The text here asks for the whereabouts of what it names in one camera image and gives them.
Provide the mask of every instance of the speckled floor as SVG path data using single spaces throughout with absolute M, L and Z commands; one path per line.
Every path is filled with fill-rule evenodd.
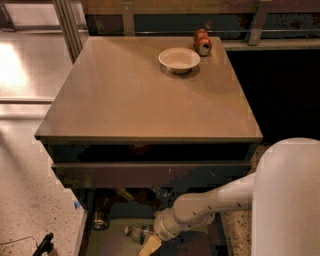
M 0 32 L 0 97 L 54 98 L 71 67 L 61 33 Z M 86 213 L 34 139 L 48 107 L 0 104 L 1 256 L 32 255 L 49 232 L 50 255 L 78 255 Z

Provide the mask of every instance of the wooden tabletop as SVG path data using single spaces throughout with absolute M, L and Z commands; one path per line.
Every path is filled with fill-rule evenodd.
M 184 75 L 158 60 L 192 37 L 90 37 L 36 132 L 104 143 L 256 142 L 259 126 L 219 38 Z

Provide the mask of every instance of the black cable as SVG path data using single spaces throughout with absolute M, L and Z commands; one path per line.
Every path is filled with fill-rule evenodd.
M 27 237 L 20 238 L 20 239 L 17 239 L 17 240 L 14 240 L 14 241 L 10 241 L 10 242 L 0 243 L 0 246 L 1 246 L 1 245 L 6 245 L 6 244 L 16 243 L 16 242 L 19 242 L 19 241 L 22 241 L 22 240 L 25 240 L 25 239 L 28 239 L 28 238 L 33 239 L 33 240 L 36 242 L 37 248 L 39 247 L 39 246 L 38 246 L 38 243 L 37 243 L 37 240 L 36 240 L 34 237 L 32 237 L 32 236 L 27 236 Z

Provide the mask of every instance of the table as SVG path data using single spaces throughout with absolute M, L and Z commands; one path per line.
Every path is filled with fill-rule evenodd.
M 83 207 L 85 189 L 183 193 L 247 174 L 262 134 L 220 39 L 211 40 L 211 55 L 176 75 L 158 56 L 193 49 L 191 37 L 88 39 L 35 135 Z

